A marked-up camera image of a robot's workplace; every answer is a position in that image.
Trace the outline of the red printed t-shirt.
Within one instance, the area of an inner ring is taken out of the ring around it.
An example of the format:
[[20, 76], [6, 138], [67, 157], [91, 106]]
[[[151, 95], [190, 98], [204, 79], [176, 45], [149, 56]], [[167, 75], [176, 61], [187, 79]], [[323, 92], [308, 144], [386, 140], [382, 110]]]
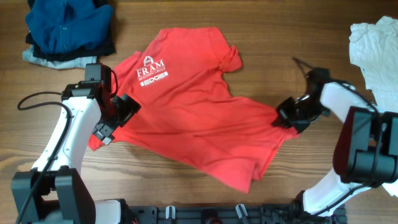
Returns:
[[115, 141], [143, 147], [249, 192], [281, 145], [298, 134], [273, 125], [273, 107], [230, 94], [223, 75], [242, 64], [238, 49], [215, 27], [160, 30], [145, 51], [114, 68], [118, 93], [141, 106], [115, 130]]

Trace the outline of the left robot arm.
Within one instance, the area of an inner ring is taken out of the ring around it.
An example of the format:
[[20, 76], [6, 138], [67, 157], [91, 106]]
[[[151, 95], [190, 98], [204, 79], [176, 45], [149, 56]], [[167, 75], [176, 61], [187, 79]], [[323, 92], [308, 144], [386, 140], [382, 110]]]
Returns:
[[116, 96], [103, 81], [69, 84], [60, 96], [62, 110], [50, 141], [31, 170], [13, 177], [16, 222], [137, 223], [125, 200], [94, 201], [80, 172], [90, 137], [109, 144], [139, 103], [127, 94]]

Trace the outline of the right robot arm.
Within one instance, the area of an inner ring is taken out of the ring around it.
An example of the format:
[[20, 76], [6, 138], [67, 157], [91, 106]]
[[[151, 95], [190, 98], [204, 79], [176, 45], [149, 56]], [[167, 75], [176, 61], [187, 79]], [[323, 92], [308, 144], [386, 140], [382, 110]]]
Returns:
[[286, 99], [277, 112], [276, 124], [300, 133], [329, 113], [343, 128], [331, 171], [289, 204], [262, 205], [261, 223], [347, 223], [349, 199], [397, 182], [397, 113], [378, 110], [349, 83], [309, 84], [303, 96]]

